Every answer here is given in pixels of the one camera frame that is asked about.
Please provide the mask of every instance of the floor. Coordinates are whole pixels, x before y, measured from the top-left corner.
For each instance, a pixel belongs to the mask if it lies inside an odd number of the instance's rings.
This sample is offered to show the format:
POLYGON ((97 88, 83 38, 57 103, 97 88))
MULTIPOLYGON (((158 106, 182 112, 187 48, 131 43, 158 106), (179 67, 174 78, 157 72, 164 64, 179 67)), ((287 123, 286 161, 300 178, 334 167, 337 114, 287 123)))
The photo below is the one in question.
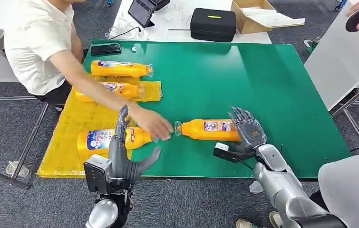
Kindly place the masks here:
MULTIPOLYGON (((302 27, 284 28, 269 33, 273 43, 292 43, 305 61, 304 39, 323 34, 337 13, 328 0, 271 0, 284 14, 307 19, 302 27)), ((119 1, 112 8, 104 0, 76 4, 75 24, 84 46, 91 38, 103 38, 112 26, 119 1)), ((20 84, 0 83, 0 96, 27 95, 20 84)), ((17 160, 43 104, 34 101, 0 102, 0 171, 8 161, 17 160)), ((350 108, 359 124, 359 107, 350 108)), ((20 190, 0 183, 0 228, 76 228, 83 227, 94 197, 83 179, 41 179, 33 175, 47 148, 58 114, 48 111, 29 152, 25 165, 30 175, 21 178, 33 185, 20 190)), ((359 147, 353 128, 341 114, 335 123, 350 149, 359 147)), ((262 195, 248 191, 250 181, 232 180, 139 180, 134 183, 135 208, 129 228, 231 228, 238 217, 248 217, 261 226, 270 226, 267 215, 273 210, 262 195)), ((308 194, 317 183, 306 182, 308 194)))

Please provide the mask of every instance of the man's arm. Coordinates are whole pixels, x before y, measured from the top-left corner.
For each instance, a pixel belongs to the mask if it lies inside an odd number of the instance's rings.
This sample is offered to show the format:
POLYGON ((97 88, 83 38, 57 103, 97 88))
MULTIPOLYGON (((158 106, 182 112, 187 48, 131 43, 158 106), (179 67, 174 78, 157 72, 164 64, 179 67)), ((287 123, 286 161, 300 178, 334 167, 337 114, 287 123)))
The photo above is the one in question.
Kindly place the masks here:
POLYGON ((71 23, 71 53, 79 62, 84 60, 83 46, 73 22, 71 23))
POLYGON ((83 66, 70 51, 59 51, 49 59, 78 91, 113 110, 119 110, 124 105, 127 105, 129 115, 133 117, 141 128, 145 129, 152 136, 157 136, 163 140, 171 137, 170 133, 173 132, 173 129, 166 119, 153 111, 144 109, 136 103, 108 91, 85 72, 83 66))

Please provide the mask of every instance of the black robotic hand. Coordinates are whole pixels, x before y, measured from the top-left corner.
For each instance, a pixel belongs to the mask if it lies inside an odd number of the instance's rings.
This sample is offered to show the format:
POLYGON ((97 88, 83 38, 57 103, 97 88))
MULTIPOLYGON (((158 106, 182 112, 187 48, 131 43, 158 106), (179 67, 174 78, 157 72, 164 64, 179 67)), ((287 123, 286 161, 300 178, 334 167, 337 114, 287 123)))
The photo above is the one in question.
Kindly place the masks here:
POLYGON ((153 152, 142 161, 135 162, 127 158, 125 138, 126 127, 130 119, 125 121, 125 118, 128 112, 129 109, 126 105, 119 112, 115 135, 112 136, 109 144, 108 158, 112 162, 110 177, 134 180, 158 160, 161 147, 155 147, 153 152))
POLYGON ((237 151, 250 153, 259 145, 266 143, 266 134, 261 124, 248 111, 239 107, 231 107, 235 113, 235 117, 231 113, 227 113, 232 119, 235 128, 241 138, 241 144, 237 145, 237 151))

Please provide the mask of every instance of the robotic arm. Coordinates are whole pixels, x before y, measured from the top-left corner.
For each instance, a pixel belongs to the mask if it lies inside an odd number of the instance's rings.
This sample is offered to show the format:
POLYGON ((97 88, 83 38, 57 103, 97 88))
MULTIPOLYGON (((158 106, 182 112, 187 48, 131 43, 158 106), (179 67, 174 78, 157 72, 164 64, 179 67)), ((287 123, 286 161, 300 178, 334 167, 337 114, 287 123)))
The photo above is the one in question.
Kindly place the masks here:
POLYGON ((125 147, 126 120, 128 108, 125 105, 119 112, 109 144, 108 158, 98 154, 92 155, 84 163, 87 185, 90 192, 97 194, 96 205, 91 211, 87 228, 121 228, 125 225, 127 215, 132 209, 130 181, 150 168, 160 156, 160 147, 142 161, 127 158, 125 147))
POLYGON ((258 120, 248 111, 235 107, 232 110, 235 117, 228 114, 241 138, 238 151, 216 146, 213 154, 230 162, 251 157, 257 160, 253 175, 278 210, 284 228, 345 228, 339 218, 308 198, 280 152, 266 144, 266 135, 258 120))

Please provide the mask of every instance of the green table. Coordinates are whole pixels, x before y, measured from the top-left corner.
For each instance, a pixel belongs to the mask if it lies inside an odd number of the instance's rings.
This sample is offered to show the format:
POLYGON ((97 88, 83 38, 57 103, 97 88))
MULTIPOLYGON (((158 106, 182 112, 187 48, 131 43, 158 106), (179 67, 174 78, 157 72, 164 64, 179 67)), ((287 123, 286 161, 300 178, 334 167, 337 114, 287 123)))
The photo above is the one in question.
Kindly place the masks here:
MULTIPOLYGON (((92 45, 111 41, 94 40, 92 45)), ((251 111, 261 122, 268 143, 278 149, 299 178, 317 178, 319 168, 349 156, 349 151, 292 45, 119 41, 122 54, 94 59, 153 64, 163 97, 143 102, 174 124, 195 118, 227 119, 230 106, 251 111)), ((157 143, 160 159, 145 176, 250 178, 241 163, 213 156, 216 142, 185 136, 157 143)), ((146 157, 156 143, 133 151, 146 157)), ((250 159, 248 164, 254 166, 250 159)))

